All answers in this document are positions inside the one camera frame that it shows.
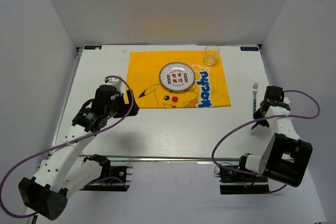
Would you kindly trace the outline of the knife with blue handle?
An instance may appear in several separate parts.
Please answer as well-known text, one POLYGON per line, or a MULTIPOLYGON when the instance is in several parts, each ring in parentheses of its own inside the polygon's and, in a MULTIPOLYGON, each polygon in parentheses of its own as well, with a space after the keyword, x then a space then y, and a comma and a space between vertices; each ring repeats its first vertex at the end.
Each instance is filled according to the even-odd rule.
POLYGON ((257 126, 258 124, 254 124, 250 129, 253 131, 257 126))

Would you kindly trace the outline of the white patterned plate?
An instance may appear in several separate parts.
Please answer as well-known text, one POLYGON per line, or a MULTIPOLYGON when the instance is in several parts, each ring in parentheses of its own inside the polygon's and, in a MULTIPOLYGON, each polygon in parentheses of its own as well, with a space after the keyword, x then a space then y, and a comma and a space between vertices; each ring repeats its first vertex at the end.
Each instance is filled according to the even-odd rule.
POLYGON ((160 70, 159 80, 161 85, 170 91, 185 91, 195 83, 195 72, 185 63, 172 62, 160 70))

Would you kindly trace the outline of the yellow pikachu cloth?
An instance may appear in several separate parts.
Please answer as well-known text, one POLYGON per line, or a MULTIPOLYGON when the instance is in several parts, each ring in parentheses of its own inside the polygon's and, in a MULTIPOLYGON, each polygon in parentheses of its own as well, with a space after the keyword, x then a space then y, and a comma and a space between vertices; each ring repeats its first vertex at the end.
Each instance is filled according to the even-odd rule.
POLYGON ((203 51, 132 52, 127 83, 142 109, 210 108, 230 106, 224 69, 220 58, 212 66, 204 62, 203 51), (163 87, 160 70, 168 63, 185 63, 195 72, 191 88, 176 92, 163 87))

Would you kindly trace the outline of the clear glass cup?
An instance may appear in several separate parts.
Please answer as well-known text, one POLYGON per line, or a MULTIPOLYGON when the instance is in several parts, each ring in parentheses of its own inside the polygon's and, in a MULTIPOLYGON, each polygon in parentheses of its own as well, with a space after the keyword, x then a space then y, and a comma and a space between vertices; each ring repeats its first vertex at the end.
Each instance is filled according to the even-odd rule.
POLYGON ((204 49, 205 57, 204 62, 208 66, 216 63, 217 57, 220 54, 220 49, 216 45, 207 45, 204 49))

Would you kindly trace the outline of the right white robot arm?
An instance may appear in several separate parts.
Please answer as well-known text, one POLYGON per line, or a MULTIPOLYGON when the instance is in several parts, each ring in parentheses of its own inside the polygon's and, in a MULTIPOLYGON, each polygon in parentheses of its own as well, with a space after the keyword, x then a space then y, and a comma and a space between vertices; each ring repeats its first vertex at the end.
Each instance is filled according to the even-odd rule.
POLYGON ((271 140, 261 155, 246 153, 239 159, 238 177, 247 182, 255 175, 292 187, 298 187, 304 177, 312 145, 297 134, 290 119, 290 107, 285 103, 283 88, 268 86, 254 119, 256 125, 271 131, 271 140))

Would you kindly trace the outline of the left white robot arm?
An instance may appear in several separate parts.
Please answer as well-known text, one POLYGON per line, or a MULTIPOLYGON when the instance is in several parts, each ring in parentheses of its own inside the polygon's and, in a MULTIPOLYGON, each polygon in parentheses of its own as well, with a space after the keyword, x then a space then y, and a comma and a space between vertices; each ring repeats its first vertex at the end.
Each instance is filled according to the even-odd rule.
POLYGON ((111 162, 105 156, 94 154, 74 172, 70 169, 109 119, 135 116, 138 110, 136 104, 125 103, 119 83, 100 85, 94 98, 85 102, 72 120, 65 146, 56 150, 31 179, 24 177, 20 181, 18 188, 24 205, 55 220, 74 193, 90 183, 108 180, 111 162))

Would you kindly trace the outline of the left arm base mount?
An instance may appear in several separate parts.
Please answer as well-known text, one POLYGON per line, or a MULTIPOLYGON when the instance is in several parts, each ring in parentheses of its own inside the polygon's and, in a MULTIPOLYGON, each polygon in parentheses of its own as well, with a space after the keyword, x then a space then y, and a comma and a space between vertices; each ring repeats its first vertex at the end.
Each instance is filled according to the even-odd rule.
POLYGON ((127 192, 132 181, 133 165, 130 162, 112 162, 98 179, 85 185, 82 191, 127 192))

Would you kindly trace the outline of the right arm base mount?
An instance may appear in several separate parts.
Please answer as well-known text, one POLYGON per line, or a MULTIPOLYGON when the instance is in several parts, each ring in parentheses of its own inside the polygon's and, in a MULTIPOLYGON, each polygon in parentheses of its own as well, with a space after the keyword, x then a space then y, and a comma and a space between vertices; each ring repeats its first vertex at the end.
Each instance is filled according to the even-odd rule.
POLYGON ((270 193, 267 178, 237 173, 218 165, 214 168, 214 174, 219 178, 221 195, 261 195, 270 193))

